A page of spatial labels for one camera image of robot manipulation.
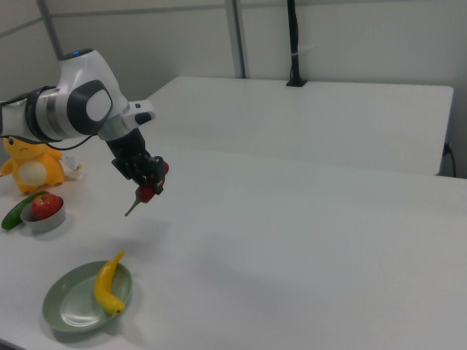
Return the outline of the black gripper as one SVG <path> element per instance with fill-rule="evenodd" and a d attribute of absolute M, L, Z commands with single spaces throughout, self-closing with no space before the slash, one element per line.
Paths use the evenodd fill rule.
<path fill-rule="evenodd" d="M 145 140 L 138 128 L 125 136 L 107 142 L 114 155 L 113 166 L 126 179 L 133 180 L 143 189 L 163 192 L 165 162 L 161 157 L 152 157 L 145 148 Z"/>

